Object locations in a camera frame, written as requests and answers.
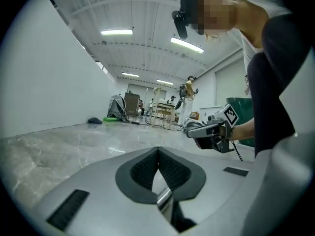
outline black vr headset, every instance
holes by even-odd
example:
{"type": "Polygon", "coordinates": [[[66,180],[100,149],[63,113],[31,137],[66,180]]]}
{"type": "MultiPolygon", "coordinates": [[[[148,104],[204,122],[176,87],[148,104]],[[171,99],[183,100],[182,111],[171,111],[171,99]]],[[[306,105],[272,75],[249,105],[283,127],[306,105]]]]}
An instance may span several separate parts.
{"type": "Polygon", "coordinates": [[[172,18],[181,39],[187,38],[186,27],[191,27],[199,35],[203,35],[203,29],[198,26],[198,0],[181,0],[181,7],[172,12],[172,18]]]}

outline concrete floor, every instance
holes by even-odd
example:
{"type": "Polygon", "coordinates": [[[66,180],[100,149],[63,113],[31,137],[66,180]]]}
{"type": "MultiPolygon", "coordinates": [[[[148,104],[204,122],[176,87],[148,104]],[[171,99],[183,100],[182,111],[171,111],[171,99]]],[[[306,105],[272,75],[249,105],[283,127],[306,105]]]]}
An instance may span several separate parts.
{"type": "MultiPolygon", "coordinates": [[[[146,117],[138,121],[144,123],[146,117]]],[[[201,150],[181,131],[161,127],[105,122],[39,131],[0,141],[2,182],[12,198],[32,208],[49,190],[81,168],[134,150],[164,146],[189,153],[239,160],[236,152],[201,150]]],[[[244,161],[254,161],[252,148],[237,146],[244,161]]],[[[156,175],[153,191],[166,183],[156,175]]]]}

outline green object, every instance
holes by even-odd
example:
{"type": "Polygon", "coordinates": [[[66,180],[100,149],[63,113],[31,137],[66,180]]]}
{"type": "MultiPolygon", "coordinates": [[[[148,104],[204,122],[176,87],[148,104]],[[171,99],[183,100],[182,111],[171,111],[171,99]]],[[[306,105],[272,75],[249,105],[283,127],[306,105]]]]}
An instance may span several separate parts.
{"type": "MultiPolygon", "coordinates": [[[[254,117],[253,109],[252,109],[252,99],[250,98],[227,98],[228,104],[231,104],[232,108],[234,108],[237,113],[239,120],[236,125],[243,124],[254,117]]],[[[240,140],[241,144],[255,147],[254,138],[240,140]]]]}
{"type": "Polygon", "coordinates": [[[103,121],[117,121],[117,118],[114,117],[104,117],[103,121]]]}

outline white ceiling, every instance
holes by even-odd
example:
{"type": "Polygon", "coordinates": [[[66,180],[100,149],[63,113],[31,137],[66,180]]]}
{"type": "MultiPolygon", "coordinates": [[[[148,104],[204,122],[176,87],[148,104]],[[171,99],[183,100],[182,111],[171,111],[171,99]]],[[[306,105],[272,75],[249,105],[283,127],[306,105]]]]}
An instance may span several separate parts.
{"type": "Polygon", "coordinates": [[[200,76],[240,50],[237,32],[210,39],[188,30],[187,42],[205,50],[200,54],[170,42],[178,38],[171,18],[179,0],[54,0],[57,10],[81,44],[114,76],[137,74],[138,80],[173,82],[200,76]],[[133,35],[102,36],[102,30],[133,29],[133,35]]]}

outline cable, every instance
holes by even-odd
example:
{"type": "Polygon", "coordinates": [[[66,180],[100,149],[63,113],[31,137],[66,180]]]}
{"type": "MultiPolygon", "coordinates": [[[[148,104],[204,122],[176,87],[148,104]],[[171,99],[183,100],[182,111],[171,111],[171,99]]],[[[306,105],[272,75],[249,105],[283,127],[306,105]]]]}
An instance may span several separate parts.
{"type": "Polygon", "coordinates": [[[235,148],[236,153],[238,154],[238,157],[240,158],[241,161],[243,161],[241,155],[239,154],[239,152],[238,152],[238,150],[237,150],[237,148],[236,148],[236,146],[235,146],[234,141],[231,141],[231,142],[232,142],[232,144],[233,144],[233,146],[234,146],[234,148],[235,148]]]}

